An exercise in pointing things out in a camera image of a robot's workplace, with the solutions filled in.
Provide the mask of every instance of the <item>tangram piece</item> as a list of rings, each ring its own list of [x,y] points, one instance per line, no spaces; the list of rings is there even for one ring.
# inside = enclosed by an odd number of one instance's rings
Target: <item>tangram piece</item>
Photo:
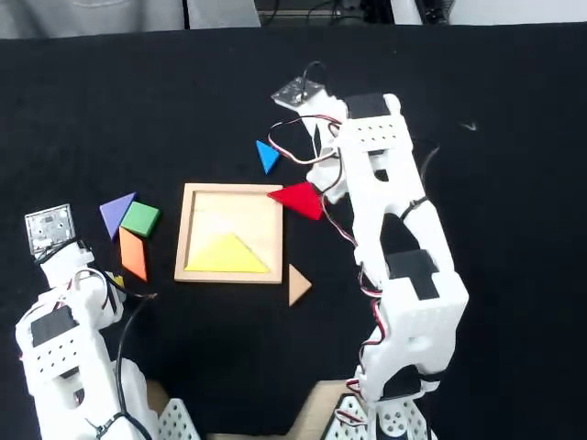
[[[277,185],[186,183],[177,281],[282,282],[283,208]]]
[[[147,280],[147,267],[145,265],[145,249],[143,242],[137,236],[133,236],[124,227],[118,228],[120,235],[120,257],[122,265],[137,275],[142,280]]]
[[[157,208],[143,203],[133,202],[128,208],[121,226],[135,234],[148,237],[150,231],[155,226],[155,222],[159,218],[159,214],[160,212]]]
[[[218,236],[189,260],[185,270],[210,272],[269,272],[245,244],[234,234]]]
[[[290,264],[290,307],[299,300],[302,295],[312,287],[304,275],[300,273],[293,265]]]
[[[270,192],[267,195],[280,204],[312,220],[319,220],[322,216],[320,198],[316,194],[312,184],[308,181],[287,186],[282,190]]]
[[[122,275],[116,275],[114,277],[114,282],[118,284],[120,287],[125,287],[125,279],[122,278]]]
[[[112,202],[100,205],[100,214],[102,214],[108,235],[110,235],[111,239],[114,240],[114,237],[116,237],[118,227],[122,223],[122,219],[125,218],[125,214],[132,201],[135,200],[135,197],[137,197],[137,193],[132,192]]]
[[[257,151],[259,152],[260,162],[263,165],[265,174],[269,174],[271,168],[273,168],[279,158],[279,153],[260,140],[257,141]]]

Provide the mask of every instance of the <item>purple triangle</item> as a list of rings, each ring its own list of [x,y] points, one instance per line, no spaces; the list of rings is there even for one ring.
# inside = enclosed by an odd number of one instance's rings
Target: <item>purple triangle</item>
[[[114,240],[114,237],[116,237],[118,227],[122,223],[122,219],[125,218],[125,214],[135,197],[137,197],[137,193],[132,192],[100,206],[100,213],[102,213],[102,218],[104,218],[104,223],[111,239]]]

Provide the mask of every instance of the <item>wooden puzzle board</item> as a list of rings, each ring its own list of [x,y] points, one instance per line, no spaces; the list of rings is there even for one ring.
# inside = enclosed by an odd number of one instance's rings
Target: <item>wooden puzzle board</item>
[[[177,281],[282,282],[283,209],[267,193],[281,185],[186,183],[175,263]],[[185,270],[215,237],[234,234],[265,273]]]

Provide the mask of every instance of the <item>red triangle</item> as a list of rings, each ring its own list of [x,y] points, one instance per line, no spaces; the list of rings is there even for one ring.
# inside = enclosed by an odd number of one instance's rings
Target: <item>red triangle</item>
[[[283,206],[287,206],[312,220],[319,220],[322,216],[320,197],[308,181],[270,192],[267,195]]]

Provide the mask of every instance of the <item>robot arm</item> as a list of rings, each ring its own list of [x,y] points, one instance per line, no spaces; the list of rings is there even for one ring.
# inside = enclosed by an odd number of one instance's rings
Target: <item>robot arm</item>
[[[339,159],[316,163],[307,179],[319,190],[327,190],[331,203],[349,193],[355,259],[380,294],[373,305],[379,324],[361,348],[354,379],[355,390],[367,403],[370,436],[375,438],[382,407],[403,413],[404,405],[398,403],[437,388],[454,352],[468,293],[454,271],[436,208],[426,198],[399,100],[386,94],[343,101],[328,96],[320,84],[312,82],[305,91],[301,83],[294,80],[273,99],[300,116],[327,115],[340,121],[338,132],[333,133],[324,121],[305,119],[311,136],[318,127],[320,156],[333,150],[339,155]],[[341,178],[329,188],[339,167]],[[379,177],[383,172],[386,179]],[[383,254],[380,236],[386,214],[404,221],[420,249]],[[396,385],[398,373],[406,368],[415,372],[416,386],[394,390],[397,387],[391,385]]]
[[[108,425],[121,408],[116,363],[99,330],[122,317],[120,293],[102,272],[66,264],[81,260],[90,263],[94,257],[75,242],[44,263],[55,287],[39,296],[16,328],[41,435],[43,440],[95,439],[99,434],[141,440],[144,435],[125,418]],[[144,376],[130,360],[123,359],[121,368],[128,412],[157,438],[157,414],[147,406]]]

